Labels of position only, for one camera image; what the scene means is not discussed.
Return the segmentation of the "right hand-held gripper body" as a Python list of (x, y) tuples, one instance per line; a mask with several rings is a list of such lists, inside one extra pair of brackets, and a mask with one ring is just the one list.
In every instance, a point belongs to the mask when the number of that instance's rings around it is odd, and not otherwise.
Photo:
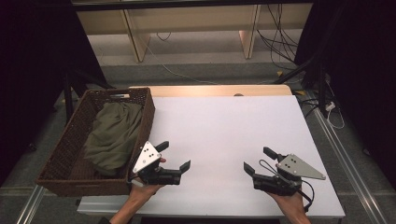
[(326, 175), (294, 154), (282, 156), (276, 168), (267, 163), (266, 169), (273, 176), (256, 174), (252, 177), (253, 188), (279, 196), (292, 196), (303, 183), (303, 177), (325, 180)]

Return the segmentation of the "light wooden table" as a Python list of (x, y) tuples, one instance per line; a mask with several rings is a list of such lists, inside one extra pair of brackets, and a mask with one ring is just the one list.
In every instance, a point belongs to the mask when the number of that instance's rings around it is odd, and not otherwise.
[(289, 96), (287, 85), (148, 86), (153, 97)]

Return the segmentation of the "brown wicker basket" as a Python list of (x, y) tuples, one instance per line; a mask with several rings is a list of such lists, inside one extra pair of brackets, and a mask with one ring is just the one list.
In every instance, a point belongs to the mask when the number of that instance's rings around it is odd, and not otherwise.
[[(92, 131), (97, 113), (106, 103), (133, 103), (143, 107), (143, 116), (133, 154), (114, 176), (100, 175), (84, 158), (83, 145)], [(127, 195), (128, 180), (140, 148), (149, 140), (155, 106), (149, 88), (85, 91), (64, 128), (36, 183), (61, 197)]]

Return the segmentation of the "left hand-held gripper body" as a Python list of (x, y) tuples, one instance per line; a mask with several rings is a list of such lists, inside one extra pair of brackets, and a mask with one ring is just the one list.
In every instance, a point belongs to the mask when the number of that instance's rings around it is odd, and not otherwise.
[(182, 173), (179, 170), (164, 169), (160, 166), (161, 152), (147, 141), (142, 147), (132, 168), (130, 183), (137, 186), (179, 185)]

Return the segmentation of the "dark curtain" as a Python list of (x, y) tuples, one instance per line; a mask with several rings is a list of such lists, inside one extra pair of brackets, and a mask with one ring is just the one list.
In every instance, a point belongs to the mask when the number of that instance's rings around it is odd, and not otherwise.
[(64, 89), (106, 81), (71, 0), (0, 0), (0, 186)]
[(341, 107), (396, 189), (396, 0), (313, 1), (294, 61), (312, 57), (344, 6), (325, 69)]

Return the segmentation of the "black stand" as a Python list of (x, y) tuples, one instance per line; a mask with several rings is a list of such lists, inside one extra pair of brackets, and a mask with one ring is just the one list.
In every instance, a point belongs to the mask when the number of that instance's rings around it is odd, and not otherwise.
[(286, 75), (282, 75), (281, 77), (279, 77), (276, 81), (274, 81), (274, 84), (283, 84), (292, 77), (301, 74), (302, 72), (305, 72), (302, 81), (302, 86), (304, 88), (312, 88), (315, 84), (318, 85), (318, 109), (323, 115), (326, 115), (326, 75), (321, 56), (312, 56), (305, 63), (297, 66)]
[(68, 69), (64, 72), (63, 85), (66, 121), (69, 121), (74, 113), (72, 91), (74, 91), (77, 96), (82, 96), (88, 89), (88, 84), (94, 84), (106, 90), (113, 89), (113, 86), (108, 84), (104, 77), (89, 75), (81, 70)]

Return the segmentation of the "light wooden shelf unit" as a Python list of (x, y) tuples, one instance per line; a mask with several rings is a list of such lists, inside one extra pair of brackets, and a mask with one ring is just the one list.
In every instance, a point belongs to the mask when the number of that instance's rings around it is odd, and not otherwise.
[(252, 57), (255, 31), (275, 30), (274, 16), (281, 10), (280, 25), (302, 29), (310, 3), (224, 7), (172, 7), (81, 11), (78, 18), (87, 35), (128, 35), (134, 59), (144, 61), (149, 36), (154, 33), (237, 31), (244, 55)]

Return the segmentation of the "person's left hand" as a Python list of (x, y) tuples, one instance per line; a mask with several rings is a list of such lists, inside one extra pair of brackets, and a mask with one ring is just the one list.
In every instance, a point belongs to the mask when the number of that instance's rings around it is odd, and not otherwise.
[(130, 192), (130, 197), (134, 200), (146, 201), (151, 196), (155, 195), (162, 187), (163, 185), (146, 185), (143, 187), (133, 185)]

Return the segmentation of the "person's right hand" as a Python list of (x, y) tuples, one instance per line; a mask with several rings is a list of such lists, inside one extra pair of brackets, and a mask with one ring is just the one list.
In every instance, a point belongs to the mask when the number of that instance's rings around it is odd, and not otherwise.
[(275, 200), (282, 213), (288, 217), (290, 215), (305, 214), (303, 197), (299, 193), (294, 193), (292, 196), (279, 196), (270, 193), (270, 196)]

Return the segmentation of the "metal floor rail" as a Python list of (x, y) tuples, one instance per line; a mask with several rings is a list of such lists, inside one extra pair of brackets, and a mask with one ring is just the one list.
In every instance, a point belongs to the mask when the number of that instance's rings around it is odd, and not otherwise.
[(35, 213), (44, 197), (45, 189), (35, 186), (25, 205), (23, 206), (16, 224), (31, 224)]
[(335, 156), (346, 173), (348, 182), (358, 196), (361, 205), (364, 208), (371, 223), (388, 224), (388, 220), (385, 214), (382, 212), (374, 194), (369, 190), (367, 184), (361, 176), (360, 171), (354, 164), (353, 160), (349, 157), (344, 145), (342, 144), (332, 125), (325, 119), (319, 109), (315, 110), (315, 117), (317, 118), (323, 132), (326, 134)]

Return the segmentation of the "olive green cloth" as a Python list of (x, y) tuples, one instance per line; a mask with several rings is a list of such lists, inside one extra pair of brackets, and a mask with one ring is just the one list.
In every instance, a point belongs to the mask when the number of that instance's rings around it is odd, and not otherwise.
[(83, 145), (84, 159), (100, 175), (115, 176), (130, 159), (140, 129), (143, 106), (104, 103)]

